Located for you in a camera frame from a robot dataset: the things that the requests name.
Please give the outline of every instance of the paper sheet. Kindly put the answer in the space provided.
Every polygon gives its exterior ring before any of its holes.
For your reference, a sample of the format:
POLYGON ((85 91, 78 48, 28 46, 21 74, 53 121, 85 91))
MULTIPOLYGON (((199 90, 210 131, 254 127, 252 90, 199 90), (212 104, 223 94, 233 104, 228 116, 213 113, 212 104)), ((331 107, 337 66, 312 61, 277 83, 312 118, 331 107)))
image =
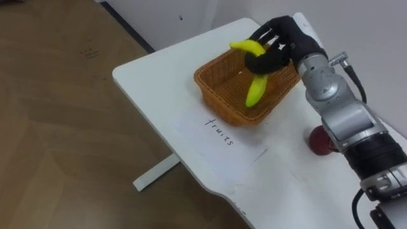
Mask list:
POLYGON ((229 184, 236 183, 266 151, 255 134, 228 125, 203 104, 180 114, 175 126, 218 177, 229 184))

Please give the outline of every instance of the red object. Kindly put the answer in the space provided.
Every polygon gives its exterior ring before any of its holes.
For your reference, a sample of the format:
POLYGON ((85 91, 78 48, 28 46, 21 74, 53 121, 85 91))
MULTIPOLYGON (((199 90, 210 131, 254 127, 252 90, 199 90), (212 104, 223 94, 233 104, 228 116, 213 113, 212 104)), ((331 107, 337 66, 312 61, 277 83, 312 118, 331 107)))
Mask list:
POLYGON ((319 156, 330 154, 332 151, 329 149, 331 139, 325 131, 325 128, 320 125, 316 127, 310 134, 309 146, 310 149, 319 156))

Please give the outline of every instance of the yellow banana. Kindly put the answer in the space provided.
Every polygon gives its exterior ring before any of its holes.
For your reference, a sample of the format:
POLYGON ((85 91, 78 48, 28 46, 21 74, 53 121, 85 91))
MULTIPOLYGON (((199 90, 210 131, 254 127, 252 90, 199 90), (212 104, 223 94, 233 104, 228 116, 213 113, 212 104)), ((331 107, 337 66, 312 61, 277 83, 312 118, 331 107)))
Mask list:
MULTIPOLYGON (((238 42, 231 42, 230 48, 236 48, 252 53, 255 56, 260 56, 266 52, 266 50, 257 41, 245 40, 238 42)), ((267 86, 267 74, 255 75, 252 84, 249 88, 249 92, 246 97, 246 106, 252 107, 259 102, 267 86)))

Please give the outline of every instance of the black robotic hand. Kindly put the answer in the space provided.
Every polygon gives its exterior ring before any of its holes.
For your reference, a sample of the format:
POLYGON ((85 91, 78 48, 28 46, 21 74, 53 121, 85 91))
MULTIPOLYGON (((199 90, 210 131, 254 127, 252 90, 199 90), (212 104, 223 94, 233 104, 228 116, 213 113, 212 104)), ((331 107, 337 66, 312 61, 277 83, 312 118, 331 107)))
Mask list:
POLYGON ((316 40, 306 35, 290 16, 273 18, 256 30, 249 38, 261 45, 277 38, 259 57, 251 53, 245 56, 246 67, 255 74, 272 73, 287 66, 290 60, 297 67, 298 62, 311 53, 326 52, 316 40))

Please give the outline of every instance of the brown woven basket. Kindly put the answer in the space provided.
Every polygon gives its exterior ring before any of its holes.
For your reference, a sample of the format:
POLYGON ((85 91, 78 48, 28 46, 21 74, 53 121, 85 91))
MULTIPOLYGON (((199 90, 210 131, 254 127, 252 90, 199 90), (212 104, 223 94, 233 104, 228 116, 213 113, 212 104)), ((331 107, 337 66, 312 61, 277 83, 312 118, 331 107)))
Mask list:
POLYGON ((270 74, 263 97, 247 108, 245 100, 254 75, 245 68, 244 55, 244 51, 229 50, 194 75, 206 105, 233 126, 259 124, 300 80, 292 64, 270 74))

